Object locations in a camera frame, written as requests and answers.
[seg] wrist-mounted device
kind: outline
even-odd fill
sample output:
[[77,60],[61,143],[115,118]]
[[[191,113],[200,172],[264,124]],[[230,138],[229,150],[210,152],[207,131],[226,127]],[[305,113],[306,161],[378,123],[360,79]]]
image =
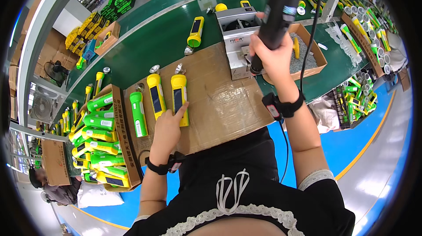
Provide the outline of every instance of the wrist-mounted device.
[[299,90],[299,98],[294,103],[280,102],[278,96],[275,96],[274,93],[270,93],[263,97],[262,103],[276,121],[281,121],[283,118],[293,117],[295,111],[302,107],[304,100],[305,96],[303,96],[302,91]]
[[170,154],[167,165],[153,165],[149,161],[149,157],[145,158],[145,164],[151,171],[163,176],[167,174],[167,172],[170,172],[171,174],[176,172],[177,169],[179,169],[179,167],[182,165],[182,162],[185,160],[185,158],[186,156],[184,156],[182,153],[174,152],[174,154]]

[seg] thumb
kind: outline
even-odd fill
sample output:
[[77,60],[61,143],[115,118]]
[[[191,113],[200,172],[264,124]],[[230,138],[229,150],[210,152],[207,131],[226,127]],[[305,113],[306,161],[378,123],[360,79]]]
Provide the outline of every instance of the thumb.
[[251,45],[253,48],[251,54],[254,52],[254,55],[257,54],[261,60],[271,58],[271,50],[255,34],[251,35]]
[[184,112],[187,110],[187,107],[189,106],[189,101],[185,102],[183,104],[182,107],[180,107],[180,109],[176,112],[176,115],[174,115],[174,117],[176,117],[176,119],[180,122],[181,119],[183,118],[183,114]]

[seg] hand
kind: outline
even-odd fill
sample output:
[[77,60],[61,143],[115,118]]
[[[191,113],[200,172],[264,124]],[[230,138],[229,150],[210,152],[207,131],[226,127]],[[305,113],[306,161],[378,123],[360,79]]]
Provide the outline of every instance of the hand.
[[153,165],[167,164],[168,157],[180,139],[180,121],[187,110],[189,102],[173,116],[172,110],[163,112],[155,123],[154,141],[152,142],[149,160]]
[[[264,13],[257,13],[256,16],[262,18]],[[292,50],[293,41],[288,32],[284,35],[280,47],[273,51],[265,46],[257,34],[251,35],[249,44],[251,56],[257,54],[260,57],[262,66],[275,84],[286,77],[290,78]]]

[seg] yellow floor line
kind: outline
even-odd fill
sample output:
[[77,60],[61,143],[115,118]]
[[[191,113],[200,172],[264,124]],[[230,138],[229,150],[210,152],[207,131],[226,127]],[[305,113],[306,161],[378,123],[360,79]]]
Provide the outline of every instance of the yellow floor line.
[[94,218],[94,219],[96,219],[96,220],[99,220],[99,221],[101,221],[101,222],[104,222],[104,223],[106,223],[106,224],[109,224],[110,226],[113,226],[113,227],[116,227],[116,228],[120,228],[120,229],[124,229],[124,230],[129,230],[129,229],[130,229],[130,228],[128,228],[128,227],[120,226],[120,225],[117,225],[117,224],[114,224],[114,223],[108,222],[108,221],[106,221],[106,220],[102,220],[102,219],[100,219],[100,218],[97,218],[96,216],[92,216],[91,214],[89,214],[89,213],[87,213],[87,212],[83,211],[82,209],[77,208],[77,207],[76,207],[76,206],[74,206],[74,205],[71,205],[71,206],[72,206],[72,207],[74,207],[74,208],[76,208],[78,211],[80,211],[80,212],[82,212],[82,213],[84,213],[84,214],[86,214],[86,215],[88,215],[88,216],[90,216],[90,217],[92,217],[92,218]]
[[390,110],[391,104],[393,103],[393,99],[395,96],[395,92],[393,92],[393,95],[391,96],[390,99],[390,103],[388,104],[387,110],[385,111],[384,117],[382,118],[381,122],[379,123],[377,129],[375,130],[375,133],[372,134],[372,137],[369,139],[368,143],[365,145],[365,147],[363,147],[363,149],[360,151],[360,153],[353,159],[353,161],[345,168],[343,169],[343,171],[340,172],[340,174],[338,174],[335,177],[335,180],[339,180],[340,178],[342,178],[345,173],[347,173],[347,171],[349,171],[351,169],[351,167],[356,164],[356,162],[359,160],[359,158],[363,155],[363,153],[365,153],[366,149],[368,149],[368,147],[370,146],[370,144],[372,143],[372,141],[374,140],[375,136],[378,134],[379,130],[381,129],[381,127],[384,124],[384,120],[388,115],[388,111]]

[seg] white drawstring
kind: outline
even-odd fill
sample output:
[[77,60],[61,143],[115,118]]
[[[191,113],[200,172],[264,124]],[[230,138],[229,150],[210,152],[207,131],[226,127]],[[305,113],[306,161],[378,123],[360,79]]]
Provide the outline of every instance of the white drawstring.
[[[237,196],[237,182],[236,182],[236,177],[238,175],[242,175],[240,177],[240,185],[239,185],[239,196]],[[245,177],[245,175],[248,175],[248,179],[246,179],[245,183],[243,183],[243,178]],[[229,196],[230,193],[230,189],[232,188],[232,184],[233,184],[233,179],[231,179],[230,177],[224,177],[224,175],[221,175],[221,179],[219,179],[217,181],[217,187],[216,187],[216,197],[217,197],[217,208],[219,209],[219,211],[225,213],[225,214],[231,214],[235,211],[235,209],[239,206],[239,201],[240,201],[240,196],[242,195],[243,191],[246,188],[246,185],[249,182],[249,173],[246,172],[246,169],[244,168],[243,171],[240,171],[239,173],[237,173],[235,177],[235,181],[234,181],[234,192],[235,192],[235,203],[233,205],[233,207],[231,207],[230,209],[226,209],[226,199],[227,196]],[[223,197],[223,190],[224,190],[224,181],[225,180],[230,180],[230,184],[229,187],[227,188],[224,197]]]

